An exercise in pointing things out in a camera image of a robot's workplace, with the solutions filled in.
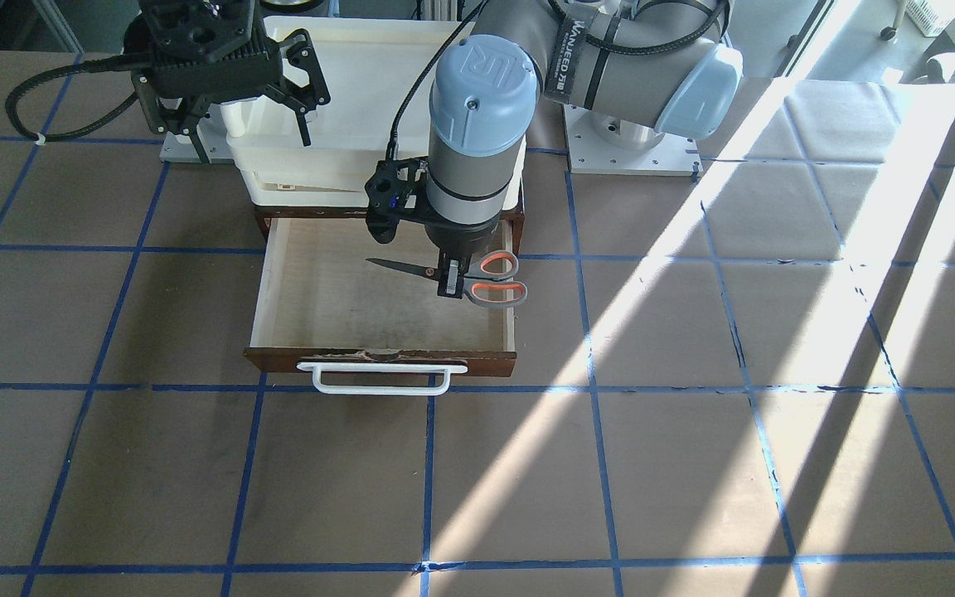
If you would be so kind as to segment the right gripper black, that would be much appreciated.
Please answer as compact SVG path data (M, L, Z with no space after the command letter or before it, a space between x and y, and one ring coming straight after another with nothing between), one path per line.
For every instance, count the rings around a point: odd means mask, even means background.
M140 1L140 50L148 64L130 76L152 133L184 133L206 160L196 128L216 102L263 95L295 113L303 146L312 144L307 114L331 95L308 30L273 41L254 1ZM282 70L306 72L299 86ZM164 99L181 99L176 107Z

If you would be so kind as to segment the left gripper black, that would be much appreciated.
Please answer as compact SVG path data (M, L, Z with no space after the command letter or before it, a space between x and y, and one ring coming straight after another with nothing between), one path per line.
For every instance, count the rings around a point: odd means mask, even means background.
M463 226L436 214L429 216L427 235L439 250L440 296L452 299L463 297L467 260L475 253L489 250L499 222L500 216L494 216L474 226Z

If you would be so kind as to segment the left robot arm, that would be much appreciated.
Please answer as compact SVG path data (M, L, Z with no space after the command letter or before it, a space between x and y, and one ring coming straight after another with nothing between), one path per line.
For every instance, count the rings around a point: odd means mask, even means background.
M390 243L420 224L463 294L463 271L492 238L541 99L704 139L721 125L742 54L724 37L728 1L642 1L632 17L586 1L482 1L414 78L366 183L366 226Z

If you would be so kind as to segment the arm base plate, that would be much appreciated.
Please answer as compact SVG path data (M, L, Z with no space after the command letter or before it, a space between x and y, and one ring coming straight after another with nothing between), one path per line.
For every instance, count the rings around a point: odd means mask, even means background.
M700 177L704 172L693 139L572 105L562 113L573 173Z
M196 139L206 155L205 162L201 161L197 145L193 138L184 133L174 135L167 133L162 141L159 157L163 163L212 163L212 165L231 165L234 158L231 155L226 140L227 129L220 112L210 110L209 117L201 119L196 128Z

